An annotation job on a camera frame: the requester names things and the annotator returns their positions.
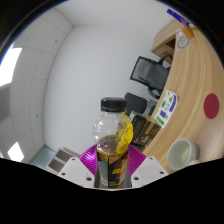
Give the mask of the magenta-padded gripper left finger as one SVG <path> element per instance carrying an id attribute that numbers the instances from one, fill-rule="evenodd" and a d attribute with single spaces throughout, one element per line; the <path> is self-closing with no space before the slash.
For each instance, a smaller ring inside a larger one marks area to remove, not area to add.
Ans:
<path id="1" fill-rule="evenodd" d="M 92 146 L 79 157 L 71 157 L 58 176 L 81 187 L 94 188 L 97 170 L 96 146 Z"/>

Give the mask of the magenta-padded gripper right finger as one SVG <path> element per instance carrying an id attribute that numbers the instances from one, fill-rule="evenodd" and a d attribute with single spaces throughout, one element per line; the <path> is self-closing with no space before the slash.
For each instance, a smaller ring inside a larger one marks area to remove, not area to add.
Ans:
<path id="1" fill-rule="evenodd" d="M 129 146 L 128 170 L 132 188 L 140 188 L 168 175 L 154 156 L 146 157 L 133 146 Z"/>

